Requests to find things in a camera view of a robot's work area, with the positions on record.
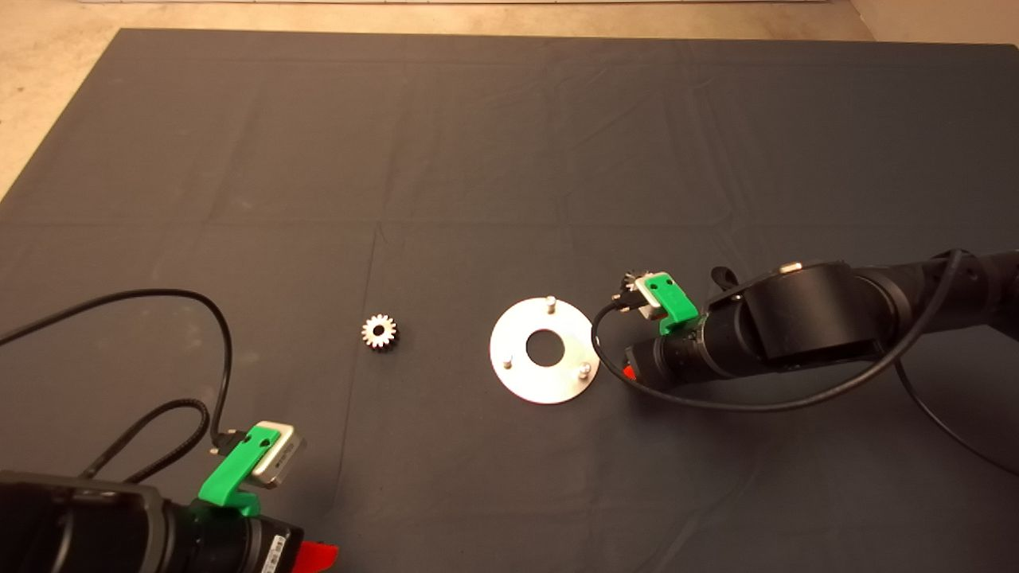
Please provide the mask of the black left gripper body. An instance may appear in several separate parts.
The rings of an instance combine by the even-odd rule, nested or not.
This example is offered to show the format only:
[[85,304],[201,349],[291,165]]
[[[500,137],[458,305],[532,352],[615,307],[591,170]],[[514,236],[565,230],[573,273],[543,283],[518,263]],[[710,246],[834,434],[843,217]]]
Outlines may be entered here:
[[291,572],[305,530],[237,510],[196,510],[189,572]]

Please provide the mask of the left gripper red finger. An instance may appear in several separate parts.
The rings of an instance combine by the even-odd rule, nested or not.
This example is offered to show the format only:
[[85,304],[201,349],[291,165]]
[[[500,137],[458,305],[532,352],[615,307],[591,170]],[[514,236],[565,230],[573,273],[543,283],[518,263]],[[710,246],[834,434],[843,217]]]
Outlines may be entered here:
[[294,556],[294,573],[322,573],[334,568],[339,557],[339,546],[303,541]]

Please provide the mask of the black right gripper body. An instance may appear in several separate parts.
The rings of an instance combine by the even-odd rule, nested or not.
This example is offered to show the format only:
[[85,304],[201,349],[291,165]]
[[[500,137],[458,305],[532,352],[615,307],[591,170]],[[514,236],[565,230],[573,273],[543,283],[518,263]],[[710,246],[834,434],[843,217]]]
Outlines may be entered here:
[[700,322],[673,333],[636,342],[625,349],[627,366],[638,382],[711,382],[717,370],[704,358]]

